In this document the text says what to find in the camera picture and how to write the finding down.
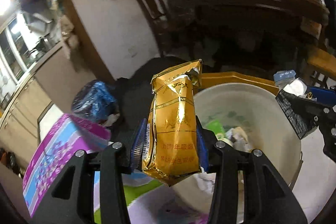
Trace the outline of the black cigarette pack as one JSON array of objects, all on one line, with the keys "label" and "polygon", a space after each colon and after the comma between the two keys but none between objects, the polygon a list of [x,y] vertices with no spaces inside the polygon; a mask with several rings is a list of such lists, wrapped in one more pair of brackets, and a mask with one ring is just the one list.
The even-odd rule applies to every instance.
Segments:
[{"label": "black cigarette pack", "polygon": [[276,95],[276,101],[285,114],[287,120],[294,129],[299,140],[311,134],[317,126],[313,118],[309,118],[307,113],[298,114],[295,112],[295,103],[290,99],[307,99],[308,87],[302,79],[284,79],[275,82],[279,91]]}]

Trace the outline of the green white carton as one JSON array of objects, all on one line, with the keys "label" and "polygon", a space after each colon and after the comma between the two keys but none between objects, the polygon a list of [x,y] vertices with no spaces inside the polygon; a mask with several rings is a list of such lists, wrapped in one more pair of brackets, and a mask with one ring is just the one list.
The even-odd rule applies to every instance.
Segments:
[{"label": "green white carton", "polygon": [[226,131],[219,120],[215,119],[206,124],[206,129],[212,131],[218,140],[224,140],[226,137]]}]

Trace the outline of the gold foil cigarette carton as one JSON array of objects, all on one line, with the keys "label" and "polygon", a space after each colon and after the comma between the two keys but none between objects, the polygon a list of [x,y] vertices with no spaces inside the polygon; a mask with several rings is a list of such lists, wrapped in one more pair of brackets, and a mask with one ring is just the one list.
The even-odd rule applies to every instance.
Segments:
[{"label": "gold foil cigarette carton", "polygon": [[154,98],[147,120],[142,171],[167,186],[198,173],[194,89],[201,85],[202,61],[189,61],[151,79]]}]

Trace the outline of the white plastic trash bucket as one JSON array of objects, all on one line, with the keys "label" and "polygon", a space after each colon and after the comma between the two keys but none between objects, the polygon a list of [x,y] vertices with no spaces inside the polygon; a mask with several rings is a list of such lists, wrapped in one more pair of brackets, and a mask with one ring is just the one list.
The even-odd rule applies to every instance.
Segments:
[{"label": "white plastic trash bucket", "polygon": [[249,84],[221,84],[197,93],[194,105],[203,128],[219,120],[223,141],[240,151],[263,151],[286,183],[295,184],[301,143],[272,93]]}]

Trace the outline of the beige kitchen cabinets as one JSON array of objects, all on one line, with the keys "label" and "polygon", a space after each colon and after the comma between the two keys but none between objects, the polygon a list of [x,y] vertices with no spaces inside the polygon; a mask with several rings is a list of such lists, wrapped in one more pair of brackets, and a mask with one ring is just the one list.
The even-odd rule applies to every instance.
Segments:
[{"label": "beige kitchen cabinets", "polygon": [[1,118],[1,147],[26,168],[38,147],[38,118],[54,103],[64,113],[79,90],[95,79],[89,69],[76,71],[62,45],[54,46],[26,72]]}]

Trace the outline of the kitchen window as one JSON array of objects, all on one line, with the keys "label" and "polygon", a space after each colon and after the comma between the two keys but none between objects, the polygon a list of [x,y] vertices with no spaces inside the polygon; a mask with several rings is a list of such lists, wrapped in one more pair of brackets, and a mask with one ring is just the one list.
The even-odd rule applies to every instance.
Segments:
[{"label": "kitchen window", "polygon": [[33,40],[23,13],[14,13],[1,26],[1,54],[10,77],[19,83],[24,74],[35,64],[32,56]]}]

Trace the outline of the light wooden stool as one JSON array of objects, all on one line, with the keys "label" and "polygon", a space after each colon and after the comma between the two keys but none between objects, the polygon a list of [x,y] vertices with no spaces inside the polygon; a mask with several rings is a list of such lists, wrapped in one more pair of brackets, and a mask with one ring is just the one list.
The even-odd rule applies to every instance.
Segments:
[{"label": "light wooden stool", "polygon": [[315,46],[309,47],[303,78],[308,84],[327,88],[328,79],[335,81],[335,57]]}]

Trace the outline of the purple blue floral tablecloth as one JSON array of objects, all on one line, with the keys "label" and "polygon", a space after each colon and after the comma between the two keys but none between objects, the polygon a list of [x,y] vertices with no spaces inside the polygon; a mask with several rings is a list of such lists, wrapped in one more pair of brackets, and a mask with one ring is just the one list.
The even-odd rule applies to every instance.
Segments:
[{"label": "purple blue floral tablecloth", "polygon": [[[103,126],[63,114],[42,138],[23,179],[23,197],[30,217],[50,186],[78,150],[100,152],[111,132]],[[207,223],[209,215],[186,205],[173,189],[135,170],[122,177],[131,223]]]}]

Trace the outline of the blue black garbage bag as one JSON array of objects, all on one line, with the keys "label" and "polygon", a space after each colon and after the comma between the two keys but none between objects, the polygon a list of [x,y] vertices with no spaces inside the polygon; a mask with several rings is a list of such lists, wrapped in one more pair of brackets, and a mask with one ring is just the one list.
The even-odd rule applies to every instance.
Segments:
[{"label": "blue black garbage bag", "polygon": [[87,83],[72,101],[72,113],[82,119],[110,127],[120,118],[115,87],[99,80]]}]

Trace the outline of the small wooden chair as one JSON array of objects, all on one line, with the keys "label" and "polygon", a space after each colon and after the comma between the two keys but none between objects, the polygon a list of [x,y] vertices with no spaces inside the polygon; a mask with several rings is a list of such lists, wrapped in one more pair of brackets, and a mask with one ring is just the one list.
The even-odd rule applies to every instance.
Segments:
[{"label": "small wooden chair", "polygon": [[279,88],[276,87],[274,82],[271,80],[248,76],[237,72],[203,73],[202,84],[199,89],[206,89],[215,85],[227,83],[242,83],[254,85],[269,91],[275,96],[279,91]]}]

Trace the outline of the dark wooden dining table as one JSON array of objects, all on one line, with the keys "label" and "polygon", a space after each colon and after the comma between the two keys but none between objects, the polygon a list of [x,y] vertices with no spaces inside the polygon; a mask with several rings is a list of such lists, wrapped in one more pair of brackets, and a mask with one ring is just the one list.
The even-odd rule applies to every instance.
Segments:
[{"label": "dark wooden dining table", "polygon": [[213,42],[219,65],[292,62],[329,23],[317,0],[167,0],[171,16],[198,42]]}]

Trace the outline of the hanging beige cloth bags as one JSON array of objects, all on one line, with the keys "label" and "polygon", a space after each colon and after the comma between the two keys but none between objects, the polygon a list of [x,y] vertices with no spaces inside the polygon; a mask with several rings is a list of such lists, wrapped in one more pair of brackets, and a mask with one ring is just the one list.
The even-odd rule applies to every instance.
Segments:
[{"label": "hanging beige cloth bags", "polygon": [[66,58],[70,60],[80,46],[78,36],[74,33],[75,26],[66,15],[59,18],[59,25],[62,35],[62,48]]}]

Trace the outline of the dark wooden dining chair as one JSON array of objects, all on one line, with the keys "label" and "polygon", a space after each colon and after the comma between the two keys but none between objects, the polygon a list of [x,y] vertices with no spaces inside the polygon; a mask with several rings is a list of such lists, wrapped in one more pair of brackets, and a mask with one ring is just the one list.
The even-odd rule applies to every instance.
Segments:
[{"label": "dark wooden dining chair", "polygon": [[154,35],[159,55],[164,57],[164,38],[169,31],[167,8],[163,0],[137,0]]}]

